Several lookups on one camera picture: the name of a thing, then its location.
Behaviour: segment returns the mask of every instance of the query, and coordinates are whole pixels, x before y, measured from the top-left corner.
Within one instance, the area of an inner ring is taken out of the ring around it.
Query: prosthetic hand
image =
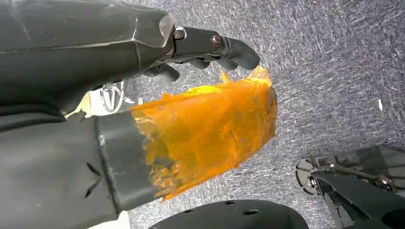
[[[254,69],[245,43],[175,28],[166,12],[114,0],[0,3],[2,228],[82,229],[159,196],[130,112],[66,122],[83,95],[142,74]]]

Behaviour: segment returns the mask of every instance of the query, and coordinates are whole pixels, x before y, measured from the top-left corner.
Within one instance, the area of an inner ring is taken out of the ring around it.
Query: orange translucent bag
[[[171,198],[247,160],[275,134],[277,100],[266,69],[131,108],[156,197]]]

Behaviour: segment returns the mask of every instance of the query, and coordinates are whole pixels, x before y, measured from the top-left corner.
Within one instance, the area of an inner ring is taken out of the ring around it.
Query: plastic bag
[[[266,69],[249,77],[164,94],[131,108],[156,197],[171,198],[253,156],[275,134],[277,100]]]

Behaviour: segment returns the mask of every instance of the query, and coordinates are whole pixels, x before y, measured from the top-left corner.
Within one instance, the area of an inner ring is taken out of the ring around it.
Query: gray carpet
[[[277,136],[239,169],[166,202],[130,212],[146,229],[198,205],[258,198],[297,210],[311,229],[333,228],[320,198],[309,198],[294,175],[308,156],[373,145],[404,149],[405,3],[395,0],[136,0],[165,9],[177,26],[218,31],[250,44],[271,72],[278,95]],[[145,102],[219,83],[220,67],[176,66],[181,78],[130,80],[127,93]],[[249,71],[230,72],[240,79]]]

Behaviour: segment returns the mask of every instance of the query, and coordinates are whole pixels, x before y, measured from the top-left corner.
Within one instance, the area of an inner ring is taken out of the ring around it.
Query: bolt
[[[174,39],[177,39],[177,40],[183,39],[184,34],[183,34],[182,31],[176,30],[176,31],[173,32],[173,37],[174,37]]]
[[[315,179],[313,177],[309,177],[307,180],[307,185],[312,188],[315,188],[316,187]]]
[[[222,38],[218,34],[213,34],[211,37],[211,42],[214,44],[215,47],[218,47],[222,43]]]

